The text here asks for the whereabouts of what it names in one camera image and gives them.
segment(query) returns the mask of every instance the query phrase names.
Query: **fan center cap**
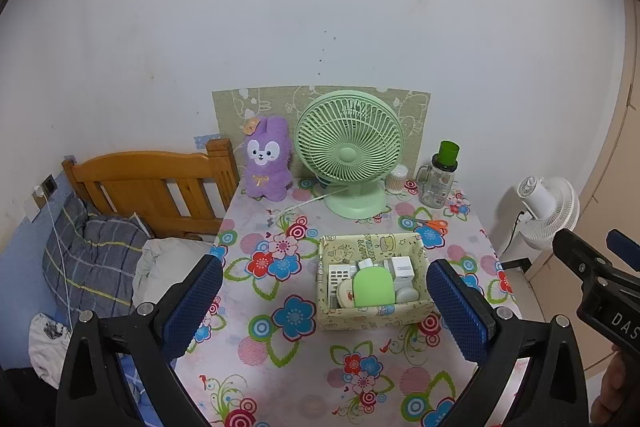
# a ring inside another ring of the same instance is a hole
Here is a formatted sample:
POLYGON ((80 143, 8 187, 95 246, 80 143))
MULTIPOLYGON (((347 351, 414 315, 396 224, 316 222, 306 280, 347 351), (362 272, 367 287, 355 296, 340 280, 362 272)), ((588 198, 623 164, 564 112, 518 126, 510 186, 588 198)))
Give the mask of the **fan center cap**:
POLYGON ((358 153, 356 153, 355 149, 351 147, 342 147, 338 151, 338 158, 340 158, 345 163, 352 163, 358 157, 358 153))

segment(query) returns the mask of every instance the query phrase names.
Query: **floral tablecloth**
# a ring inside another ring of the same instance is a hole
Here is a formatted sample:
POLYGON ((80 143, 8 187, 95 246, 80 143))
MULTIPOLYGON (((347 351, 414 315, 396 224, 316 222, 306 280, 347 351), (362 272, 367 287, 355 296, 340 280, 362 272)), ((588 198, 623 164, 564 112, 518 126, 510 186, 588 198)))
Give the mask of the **floral tablecloth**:
MULTIPOLYGON (((295 180, 278 203, 236 192, 214 249, 225 269, 222 289, 175 368, 207 420, 225 427, 437 425, 476 367, 438 314, 355 331, 323 331, 315 320, 319 238, 414 230, 422 226, 416 218, 447 223, 425 245, 432 259, 448 259, 492 305, 520 315, 462 189, 454 184, 447 205, 433 211, 421 206, 416 188, 408 181, 401 194, 387 195, 384 212, 357 221, 323 201, 280 215, 322 193, 311 180, 295 180)), ((516 366, 488 425, 503 420, 525 367, 516 366)))

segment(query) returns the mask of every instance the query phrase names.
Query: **purple plush toy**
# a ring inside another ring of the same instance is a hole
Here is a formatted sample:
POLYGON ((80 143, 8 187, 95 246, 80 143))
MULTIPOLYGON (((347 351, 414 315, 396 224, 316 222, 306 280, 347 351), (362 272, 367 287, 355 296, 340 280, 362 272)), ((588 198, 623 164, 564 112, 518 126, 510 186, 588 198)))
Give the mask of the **purple plush toy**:
POLYGON ((254 133, 244 139, 246 195, 282 201, 293 179, 287 166, 292 149, 289 125, 281 116, 258 118, 260 123, 254 133))

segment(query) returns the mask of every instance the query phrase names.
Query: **wooden headboard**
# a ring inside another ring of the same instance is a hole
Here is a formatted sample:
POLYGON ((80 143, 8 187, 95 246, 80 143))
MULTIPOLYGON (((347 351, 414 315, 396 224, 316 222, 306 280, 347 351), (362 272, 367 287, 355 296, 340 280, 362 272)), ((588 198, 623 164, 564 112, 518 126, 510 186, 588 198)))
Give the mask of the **wooden headboard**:
POLYGON ((157 237, 215 234, 222 218, 215 216, 202 181, 215 180, 226 210, 238 188, 238 167, 230 140, 209 140, 206 149, 206 154, 120 152, 80 165, 65 160, 62 166, 76 194, 103 214, 128 217, 137 212, 157 237), (167 180, 177 183, 190 217, 180 215, 167 180))

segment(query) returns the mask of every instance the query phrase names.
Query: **plush toy eye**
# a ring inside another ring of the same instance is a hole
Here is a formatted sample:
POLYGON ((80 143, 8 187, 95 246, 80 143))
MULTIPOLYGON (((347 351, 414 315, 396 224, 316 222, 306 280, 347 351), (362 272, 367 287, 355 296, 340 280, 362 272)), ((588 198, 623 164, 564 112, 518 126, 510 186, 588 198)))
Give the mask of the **plush toy eye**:
POLYGON ((269 161, 274 161, 280 156, 280 146, 277 142, 269 142, 266 146, 264 146, 264 151, 267 154, 267 159, 269 161))
POLYGON ((258 155, 258 150, 260 149, 260 144, 258 140, 251 140, 246 146, 246 154, 249 158, 254 158, 258 155))

